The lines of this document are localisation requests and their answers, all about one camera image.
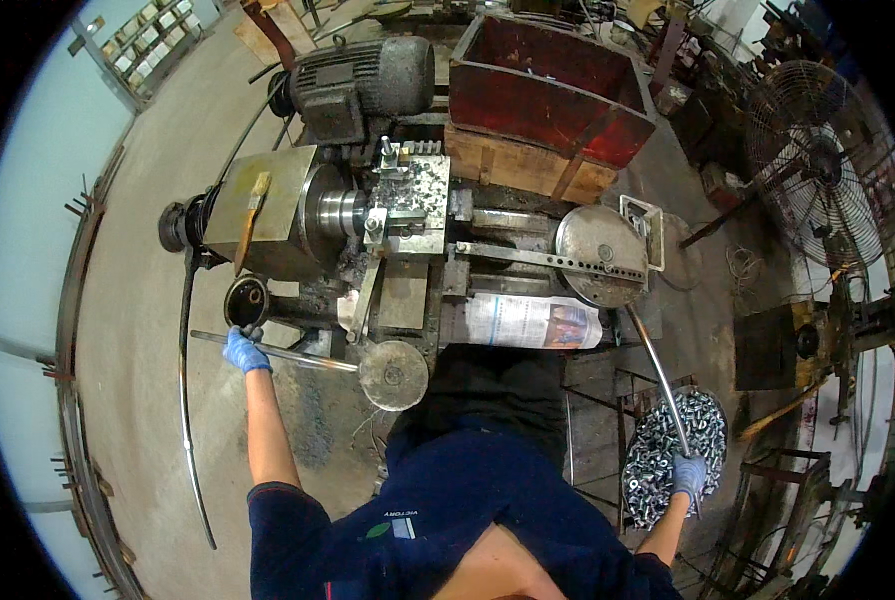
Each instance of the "red wooden box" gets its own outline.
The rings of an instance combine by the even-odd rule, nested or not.
[[[449,94],[458,129],[544,146],[566,158],[580,150],[616,168],[631,162],[658,118],[632,56],[573,32],[498,15],[479,15],[462,35],[451,55]]]

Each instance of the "blue glove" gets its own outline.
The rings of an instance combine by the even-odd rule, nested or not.
[[[704,480],[708,475],[708,464],[703,456],[685,458],[680,452],[674,453],[674,490],[671,496],[684,492],[691,504],[700,509],[697,499],[704,489]]]
[[[244,331],[234,326],[227,331],[227,343],[224,344],[221,355],[228,363],[238,367],[244,375],[254,369],[267,369],[273,372],[267,355],[255,347],[255,342],[261,342],[262,335],[264,331],[260,327]]]

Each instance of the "newspaper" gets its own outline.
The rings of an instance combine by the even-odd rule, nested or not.
[[[475,294],[441,305],[441,344],[544,350],[594,348],[603,330],[598,309],[573,297]]]

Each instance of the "fan guard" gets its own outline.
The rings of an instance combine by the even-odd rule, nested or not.
[[[830,268],[880,258],[895,146],[849,82],[817,62],[785,62],[752,91],[746,118],[754,182],[791,244]]]

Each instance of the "forearm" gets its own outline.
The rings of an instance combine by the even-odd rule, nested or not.
[[[248,393],[248,464],[254,485],[282,481],[299,488],[301,479],[281,419],[271,371],[249,370],[244,383]]]
[[[667,510],[664,511],[654,529],[647,534],[646,539],[637,547],[634,554],[656,554],[662,563],[670,567],[674,562],[674,553],[677,552],[678,539],[681,537],[681,527],[684,525],[690,506],[691,498],[686,493],[672,495]]]

